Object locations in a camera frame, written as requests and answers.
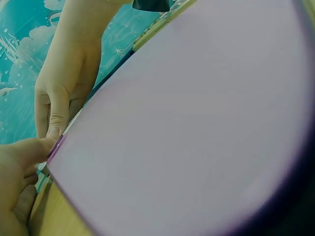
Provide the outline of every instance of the yellow strip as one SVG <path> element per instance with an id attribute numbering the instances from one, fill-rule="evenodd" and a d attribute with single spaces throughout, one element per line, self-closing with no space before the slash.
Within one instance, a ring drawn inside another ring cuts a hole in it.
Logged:
<path id="1" fill-rule="evenodd" d="M 315 0 L 302 0 L 302 3 L 304 4 L 304 7 L 315 29 Z"/>

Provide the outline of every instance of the finger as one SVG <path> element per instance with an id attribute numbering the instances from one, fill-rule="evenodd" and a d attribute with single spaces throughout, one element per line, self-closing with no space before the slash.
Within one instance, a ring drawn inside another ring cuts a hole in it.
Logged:
<path id="1" fill-rule="evenodd" d="M 37 165 L 30 166 L 24 172 L 24 178 L 34 175 L 37 172 Z"/>
<path id="2" fill-rule="evenodd" d="M 21 185 L 21 191 L 28 185 L 35 185 L 38 181 L 38 175 L 37 174 L 33 174 L 29 177 L 24 178 L 24 180 L 22 181 L 22 185 Z"/>
<path id="3" fill-rule="evenodd" d="M 72 120 L 75 115 L 82 109 L 85 101 L 86 98 L 77 98 L 71 100 L 69 107 L 69 121 Z"/>
<path id="4" fill-rule="evenodd" d="M 27 185 L 21 192 L 14 214 L 16 218 L 23 224 L 27 225 L 31 209 L 36 197 L 36 188 L 34 185 Z"/>
<path id="5" fill-rule="evenodd" d="M 69 122 L 69 93 L 64 88 L 49 93 L 51 106 L 47 137 L 58 138 Z M 56 130 L 59 130 L 58 137 L 55 137 Z"/>
<path id="6" fill-rule="evenodd" d="M 35 94 L 35 125 L 37 137 L 40 139 L 46 137 L 48 130 L 48 111 L 49 105 L 40 103 L 39 95 Z"/>
<path id="7" fill-rule="evenodd" d="M 25 172 L 31 166 L 43 163 L 54 146 L 56 140 L 52 138 L 25 139 L 7 146 L 8 152 L 21 164 Z"/>

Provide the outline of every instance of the purple edge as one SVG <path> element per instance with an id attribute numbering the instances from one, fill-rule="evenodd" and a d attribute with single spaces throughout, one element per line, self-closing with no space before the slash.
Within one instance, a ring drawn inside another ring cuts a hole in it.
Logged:
<path id="1" fill-rule="evenodd" d="M 57 140 L 56 144 L 54 145 L 53 149 L 51 149 L 51 151 L 48 154 L 47 164 L 49 164 L 51 162 L 51 160 L 54 158 L 57 151 L 59 150 L 59 148 L 63 144 L 64 140 L 65 140 L 65 135 L 61 135 L 59 137 L 59 139 Z"/>

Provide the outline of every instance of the dark object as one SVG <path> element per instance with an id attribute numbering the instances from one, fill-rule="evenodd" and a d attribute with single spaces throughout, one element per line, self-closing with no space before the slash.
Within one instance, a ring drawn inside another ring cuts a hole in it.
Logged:
<path id="1" fill-rule="evenodd" d="M 132 7 L 142 11 L 167 12 L 170 6 L 168 0 L 134 0 Z"/>

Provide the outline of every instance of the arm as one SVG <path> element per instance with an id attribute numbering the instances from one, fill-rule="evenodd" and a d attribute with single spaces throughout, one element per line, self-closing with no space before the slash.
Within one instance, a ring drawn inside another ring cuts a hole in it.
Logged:
<path id="1" fill-rule="evenodd" d="M 121 7 L 107 0 L 66 0 L 55 37 L 76 42 L 100 39 Z"/>

